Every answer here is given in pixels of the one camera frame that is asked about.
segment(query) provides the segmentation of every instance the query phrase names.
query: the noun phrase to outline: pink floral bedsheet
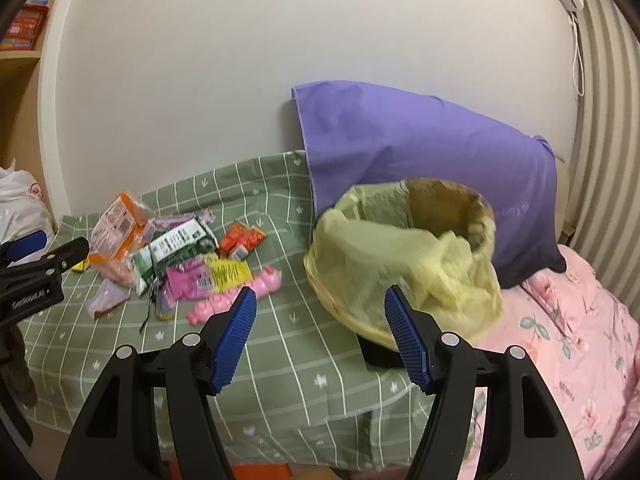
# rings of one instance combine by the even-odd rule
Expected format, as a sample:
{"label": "pink floral bedsheet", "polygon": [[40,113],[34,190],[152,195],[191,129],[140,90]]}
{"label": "pink floral bedsheet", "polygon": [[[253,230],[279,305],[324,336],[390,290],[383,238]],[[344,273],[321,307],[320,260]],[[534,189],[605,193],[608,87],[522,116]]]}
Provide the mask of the pink floral bedsheet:
{"label": "pink floral bedsheet", "polygon": [[[519,344],[527,350],[571,431],[584,476],[591,479],[612,462],[640,418],[639,326],[585,260],[568,247],[560,249],[566,272],[540,270],[504,290],[504,313],[477,346],[503,352]],[[485,393],[476,394],[461,479],[476,471],[485,404]]]}

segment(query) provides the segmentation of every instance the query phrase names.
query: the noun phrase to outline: white plastic bag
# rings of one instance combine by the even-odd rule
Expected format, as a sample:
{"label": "white plastic bag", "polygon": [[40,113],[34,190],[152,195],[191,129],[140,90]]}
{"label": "white plastic bag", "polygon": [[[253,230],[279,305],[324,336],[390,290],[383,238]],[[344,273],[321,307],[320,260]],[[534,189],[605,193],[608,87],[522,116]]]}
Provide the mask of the white plastic bag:
{"label": "white plastic bag", "polygon": [[[0,168],[0,244],[34,231],[47,234],[47,247],[53,238],[49,211],[42,190],[28,171],[15,171],[15,160],[8,170]],[[37,260],[46,249],[37,251],[21,262]]]}

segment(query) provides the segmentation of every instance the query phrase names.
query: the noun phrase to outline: purple pillowcase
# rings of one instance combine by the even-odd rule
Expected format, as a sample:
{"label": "purple pillowcase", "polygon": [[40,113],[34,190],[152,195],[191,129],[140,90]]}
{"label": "purple pillowcase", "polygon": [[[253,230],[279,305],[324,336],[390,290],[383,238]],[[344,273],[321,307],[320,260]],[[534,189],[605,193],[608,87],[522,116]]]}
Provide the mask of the purple pillowcase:
{"label": "purple pillowcase", "polygon": [[368,83],[314,82],[292,94],[318,216],[355,184],[453,180],[494,210],[492,263],[502,288],[545,267],[566,270],[554,233],[556,164],[543,137],[434,96]]}

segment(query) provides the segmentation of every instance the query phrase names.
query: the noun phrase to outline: green plaid tablecloth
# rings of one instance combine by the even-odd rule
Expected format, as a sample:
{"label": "green plaid tablecloth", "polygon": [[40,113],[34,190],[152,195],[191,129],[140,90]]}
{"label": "green plaid tablecloth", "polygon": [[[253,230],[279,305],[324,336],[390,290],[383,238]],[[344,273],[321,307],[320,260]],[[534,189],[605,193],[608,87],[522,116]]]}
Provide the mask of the green plaid tablecloth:
{"label": "green plaid tablecloth", "polygon": [[[432,399],[404,371],[368,369],[356,336],[326,312],[308,284],[302,258],[312,237],[313,208],[303,152],[209,171],[143,195],[142,201],[162,215],[210,207],[218,237],[235,219],[259,225],[269,236],[247,261],[254,272],[269,264],[283,273],[280,291],[258,302],[233,382],[210,399],[232,463],[319,463],[351,470],[408,463]],[[53,245],[88,238],[98,216],[65,216]],[[185,317],[193,305],[181,301],[174,321],[152,317],[140,335],[147,298],[134,292],[94,322],[82,304],[101,277],[89,269],[68,272],[63,280],[65,301],[20,328],[39,398],[28,416],[69,432],[118,346],[139,352],[166,348],[194,329]],[[164,390],[155,397],[160,444],[170,456]]]}

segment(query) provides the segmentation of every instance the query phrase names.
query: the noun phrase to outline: pink plastic toy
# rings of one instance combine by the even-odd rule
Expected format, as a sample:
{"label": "pink plastic toy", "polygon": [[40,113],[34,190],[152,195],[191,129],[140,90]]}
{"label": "pink plastic toy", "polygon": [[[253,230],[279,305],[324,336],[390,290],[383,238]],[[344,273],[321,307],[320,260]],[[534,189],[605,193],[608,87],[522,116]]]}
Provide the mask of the pink plastic toy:
{"label": "pink plastic toy", "polygon": [[[254,276],[250,282],[246,282],[243,286],[251,287],[255,292],[255,297],[259,300],[267,294],[279,290],[281,285],[282,273],[271,266],[265,266],[260,274]],[[206,300],[199,301],[193,310],[187,314],[187,319],[192,325],[204,324],[214,314],[227,312],[241,289],[242,286],[235,286],[222,294],[216,292]]]}

